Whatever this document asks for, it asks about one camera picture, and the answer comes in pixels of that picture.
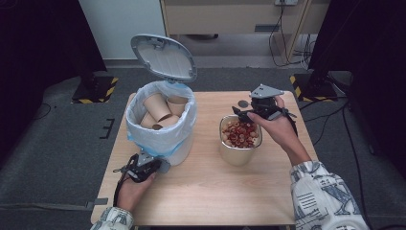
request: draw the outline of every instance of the black panel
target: black panel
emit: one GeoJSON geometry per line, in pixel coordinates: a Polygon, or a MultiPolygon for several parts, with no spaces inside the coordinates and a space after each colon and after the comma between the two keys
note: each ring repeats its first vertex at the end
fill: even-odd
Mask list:
{"type": "Polygon", "coordinates": [[[2,163],[31,122],[44,90],[79,76],[76,59],[91,71],[105,66],[79,1],[0,1],[0,22],[2,163]],[[66,49],[67,43],[78,48],[66,49]]]}
{"type": "Polygon", "coordinates": [[[388,156],[406,177],[406,4],[332,0],[309,67],[353,73],[353,109],[372,152],[388,156]]]}

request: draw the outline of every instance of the wall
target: wall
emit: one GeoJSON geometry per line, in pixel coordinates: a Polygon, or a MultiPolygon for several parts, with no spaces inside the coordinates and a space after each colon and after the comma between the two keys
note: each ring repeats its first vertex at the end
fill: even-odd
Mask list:
{"type": "Polygon", "coordinates": [[[103,59],[136,59],[136,34],[165,35],[159,0],[79,0],[103,59]]]}

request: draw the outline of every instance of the yellow black tape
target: yellow black tape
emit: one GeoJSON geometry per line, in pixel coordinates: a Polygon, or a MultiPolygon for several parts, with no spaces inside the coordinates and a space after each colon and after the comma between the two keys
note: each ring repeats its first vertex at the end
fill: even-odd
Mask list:
{"type": "Polygon", "coordinates": [[[73,104],[92,104],[92,103],[107,103],[108,100],[111,97],[111,94],[113,94],[114,88],[116,87],[116,83],[119,80],[119,78],[113,78],[111,80],[111,83],[108,87],[107,92],[105,93],[105,96],[103,98],[99,98],[99,99],[86,99],[86,98],[82,98],[82,99],[78,99],[78,100],[72,100],[73,104]]]}
{"type": "Polygon", "coordinates": [[[299,102],[317,102],[317,101],[333,102],[333,100],[328,97],[305,97],[302,94],[303,90],[297,83],[295,76],[290,76],[290,82],[293,85],[293,89],[295,90],[296,97],[298,98],[299,102]]]}

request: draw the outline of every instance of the bowl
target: bowl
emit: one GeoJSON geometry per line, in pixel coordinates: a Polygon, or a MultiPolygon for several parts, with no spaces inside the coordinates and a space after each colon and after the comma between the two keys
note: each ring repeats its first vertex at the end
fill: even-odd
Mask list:
{"type": "Polygon", "coordinates": [[[262,143],[262,132],[259,125],[247,125],[237,115],[228,115],[221,119],[219,141],[221,158],[231,165],[243,166],[251,161],[262,143]]]}

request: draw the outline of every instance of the cup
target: cup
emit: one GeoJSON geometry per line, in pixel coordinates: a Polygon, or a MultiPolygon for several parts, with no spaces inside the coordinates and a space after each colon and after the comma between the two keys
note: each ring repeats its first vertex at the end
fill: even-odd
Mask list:
{"type": "Polygon", "coordinates": [[[157,122],[160,122],[171,115],[167,103],[160,93],[150,95],[144,100],[143,105],[157,122]]]}
{"type": "Polygon", "coordinates": [[[256,137],[254,138],[254,143],[248,148],[237,148],[226,144],[227,140],[224,138],[223,130],[226,126],[230,125],[230,122],[237,122],[237,115],[230,115],[224,117],[220,122],[220,155],[221,158],[227,163],[234,166],[243,166],[251,161],[256,148],[262,143],[262,133],[260,131],[260,126],[252,124],[252,126],[257,126],[256,137]]]}
{"type": "Polygon", "coordinates": [[[152,115],[149,112],[147,112],[143,118],[143,121],[141,121],[140,126],[144,127],[144,128],[152,129],[152,126],[155,124],[156,124],[155,119],[152,117],[152,115]]]}
{"type": "Polygon", "coordinates": [[[176,115],[171,115],[170,117],[158,122],[157,124],[154,124],[152,126],[153,129],[159,130],[163,127],[168,127],[171,125],[175,125],[179,121],[179,117],[176,115]]]}
{"type": "Polygon", "coordinates": [[[188,102],[187,98],[179,96],[171,96],[167,98],[167,103],[170,112],[178,117],[182,116],[183,111],[185,111],[185,105],[188,102]]]}

